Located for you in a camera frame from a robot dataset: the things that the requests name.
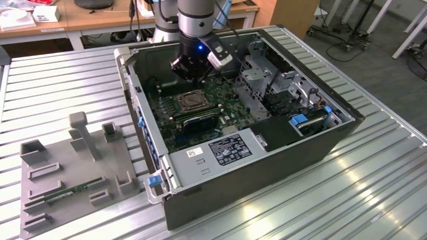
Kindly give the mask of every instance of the blue drive bracket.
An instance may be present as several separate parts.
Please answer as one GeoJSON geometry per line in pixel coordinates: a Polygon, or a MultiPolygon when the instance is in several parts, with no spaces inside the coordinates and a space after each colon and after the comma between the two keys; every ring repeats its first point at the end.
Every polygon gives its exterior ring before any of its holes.
{"type": "Polygon", "coordinates": [[[154,188],[155,186],[159,186],[162,182],[163,182],[162,176],[151,176],[148,178],[148,185],[151,188],[154,188]]]}
{"type": "Polygon", "coordinates": [[[139,120],[138,120],[138,126],[139,126],[140,128],[146,126],[146,124],[144,124],[144,119],[143,119],[142,116],[139,117],[139,120]]]}
{"type": "Polygon", "coordinates": [[[333,112],[333,108],[330,106],[326,106],[325,111],[327,112],[327,114],[330,114],[333,112]]]}
{"type": "Polygon", "coordinates": [[[299,115],[295,115],[293,118],[291,118],[291,123],[297,126],[305,122],[307,122],[309,119],[307,117],[305,116],[305,114],[299,114],[299,115]]]}

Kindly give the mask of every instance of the gray carpet floor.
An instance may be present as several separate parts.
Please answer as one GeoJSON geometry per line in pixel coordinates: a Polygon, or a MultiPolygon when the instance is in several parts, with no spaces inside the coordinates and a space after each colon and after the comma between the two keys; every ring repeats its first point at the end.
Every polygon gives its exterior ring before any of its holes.
{"type": "MultiPolygon", "coordinates": [[[[330,11],[335,0],[322,0],[322,8],[330,11]]],[[[330,28],[341,22],[347,3],[343,0],[335,19],[330,28]]],[[[359,15],[366,3],[361,2],[349,21],[355,27],[359,15]]],[[[373,8],[366,17],[362,29],[367,30],[379,10],[373,8]]],[[[370,36],[373,41],[367,50],[350,62],[339,62],[327,56],[326,50],[341,40],[317,32],[314,36],[307,36],[305,41],[313,49],[330,60],[330,62],[355,80],[362,87],[403,117],[403,119],[427,135],[427,81],[423,81],[409,69],[409,53],[403,53],[399,59],[393,59],[393,55],[401,44],[409,37],[405,33],[409,23],[401,19],[386,15],[375,32],[370,36]]],[[[342,33],[347,40],[349,33],[342,33]]],[[[421,33],[415,43],[422,43],[427,35],[421,33]]],[[[351,52],[345,52],[343,47],[330,50],[331,56],[339,60],[349,60],[362,48],[355,47],[351,52]]],[[[427,57],[421,62],[427,67],[427,57]]],[[[410,59],[413,70],[425,75],[426,72],[417,62],[410,59]]]]}

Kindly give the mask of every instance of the gray post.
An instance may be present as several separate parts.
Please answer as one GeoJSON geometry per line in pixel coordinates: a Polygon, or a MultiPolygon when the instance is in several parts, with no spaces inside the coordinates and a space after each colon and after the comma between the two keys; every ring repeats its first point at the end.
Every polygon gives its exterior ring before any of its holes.
{"type": "Polygon", "coordinates": [[[88,129],[87,129],[87,125],[88,125],[87,114],[83,111],[72,113],[68,116],[68,120],[70,120],[70,126],[74,129],[78,129],[80,132],[80,135],[82,135],[83,140],[86,142],[87,148],[94,156],[94,159],[95,160],[102,159],[102,154],[96,148],[95,142],[92,140],[92,137],[91,137],[88,129]]]}

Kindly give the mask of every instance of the metal slatted surface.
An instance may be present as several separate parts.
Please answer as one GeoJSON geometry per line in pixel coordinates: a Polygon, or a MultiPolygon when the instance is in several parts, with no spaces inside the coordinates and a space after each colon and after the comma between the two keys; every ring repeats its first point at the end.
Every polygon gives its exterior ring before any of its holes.
{"type": "MultiPolygon", "coordinates": [[[[325,160],[175,231],[146,193],[35,239],[419,239],[427,237],[426,137],[285,29],[266,28],[367,116],[325,160]]],[[[115,121],[139,180],[147,174],[112,60],[100,48],[14,59],[0,92],[0,239],[19,237],[22,141],[68,138],[67,116],[90,131],[115,121]]]]}

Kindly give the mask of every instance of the stand wheel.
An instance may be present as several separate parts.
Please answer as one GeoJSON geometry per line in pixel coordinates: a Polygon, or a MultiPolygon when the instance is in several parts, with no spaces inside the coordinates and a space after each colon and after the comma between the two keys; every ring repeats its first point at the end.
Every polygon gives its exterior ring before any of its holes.
{"type": "Polygon", "coordinates": [[[367,43],[365,43],[365,44],[363,44],[363,47],[362,47],[362,48],[363,48],[363,50],[367,50],[369,46],[370,46],[370,43],[369,43],[369,42],[367,42],[367,43]]]}

